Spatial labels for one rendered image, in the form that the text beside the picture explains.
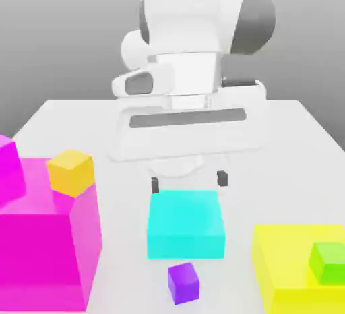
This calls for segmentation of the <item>small orange cube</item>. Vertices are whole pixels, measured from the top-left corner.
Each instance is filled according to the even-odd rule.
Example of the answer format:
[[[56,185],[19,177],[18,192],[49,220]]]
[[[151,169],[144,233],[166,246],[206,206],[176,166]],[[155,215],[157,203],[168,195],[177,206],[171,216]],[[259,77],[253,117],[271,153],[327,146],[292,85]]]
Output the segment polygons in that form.
[[[95,183],[91,155],[65,150],[46,162],[50,186],[70,197],[77,197]]]

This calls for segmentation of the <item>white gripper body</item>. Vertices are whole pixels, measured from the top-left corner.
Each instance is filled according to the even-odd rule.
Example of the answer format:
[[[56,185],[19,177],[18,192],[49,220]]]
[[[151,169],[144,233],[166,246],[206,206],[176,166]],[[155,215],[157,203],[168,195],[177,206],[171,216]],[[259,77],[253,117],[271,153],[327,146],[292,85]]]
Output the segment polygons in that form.
[[[117,162],[238,152],[262,147],[266,127],[265,101],[185,111],[166,101],[117,101],[105,146]]]

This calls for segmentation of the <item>small purple cube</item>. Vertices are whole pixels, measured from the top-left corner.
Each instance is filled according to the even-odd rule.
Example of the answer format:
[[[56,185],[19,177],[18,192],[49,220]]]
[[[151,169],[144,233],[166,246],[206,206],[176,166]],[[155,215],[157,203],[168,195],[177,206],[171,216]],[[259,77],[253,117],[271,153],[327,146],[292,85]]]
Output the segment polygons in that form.
[[[193,264],[169,267],[168,288],[176,305],[199,299],[200,281]]]

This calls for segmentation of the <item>small green cube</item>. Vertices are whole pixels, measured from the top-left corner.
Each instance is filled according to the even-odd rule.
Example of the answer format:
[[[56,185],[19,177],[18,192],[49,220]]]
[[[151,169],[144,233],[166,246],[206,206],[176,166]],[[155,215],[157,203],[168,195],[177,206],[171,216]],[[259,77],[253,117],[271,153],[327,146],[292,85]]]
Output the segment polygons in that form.
[[[309,267],[319,285],[345,285],[345,244],[341,242],[313,243]]]

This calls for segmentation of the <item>small magenta cube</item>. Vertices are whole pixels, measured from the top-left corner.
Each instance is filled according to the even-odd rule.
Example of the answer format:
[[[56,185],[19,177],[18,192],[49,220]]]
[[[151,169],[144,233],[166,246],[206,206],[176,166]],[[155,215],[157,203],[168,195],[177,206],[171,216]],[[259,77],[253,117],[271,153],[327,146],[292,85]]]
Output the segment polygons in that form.
[[[16,143],[0,134],[0,207],[25,192],[24,172]]]

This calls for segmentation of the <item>large magenta box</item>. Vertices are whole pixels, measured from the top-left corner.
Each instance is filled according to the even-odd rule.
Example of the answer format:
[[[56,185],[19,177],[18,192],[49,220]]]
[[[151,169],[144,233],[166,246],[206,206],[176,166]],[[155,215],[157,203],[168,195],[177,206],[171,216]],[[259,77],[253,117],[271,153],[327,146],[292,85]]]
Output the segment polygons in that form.
[[[51,190],[46,159],[22,159],[22,193],[0,194],[0,311],[85,311],[102,234],[96,186]]]

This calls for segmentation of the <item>large cyan box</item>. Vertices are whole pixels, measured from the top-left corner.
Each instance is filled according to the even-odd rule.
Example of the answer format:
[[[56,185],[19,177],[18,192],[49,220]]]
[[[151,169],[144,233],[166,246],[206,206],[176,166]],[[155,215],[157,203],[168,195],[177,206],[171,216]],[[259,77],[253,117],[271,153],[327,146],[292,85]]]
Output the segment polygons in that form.
[[[149,259],[222,259],[225,242],[217,191],[164,190],[151,195]]]

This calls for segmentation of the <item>large yellow box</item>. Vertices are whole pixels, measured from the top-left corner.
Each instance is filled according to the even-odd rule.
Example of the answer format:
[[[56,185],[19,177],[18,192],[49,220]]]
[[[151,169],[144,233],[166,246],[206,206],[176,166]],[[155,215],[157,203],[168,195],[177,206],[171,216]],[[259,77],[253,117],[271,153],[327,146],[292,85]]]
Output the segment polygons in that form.
[[[345,314],[345,285],[319,285],[309,267],[315,242],[345,244],[341,224],[256,224],[251,258],[265,314]]]

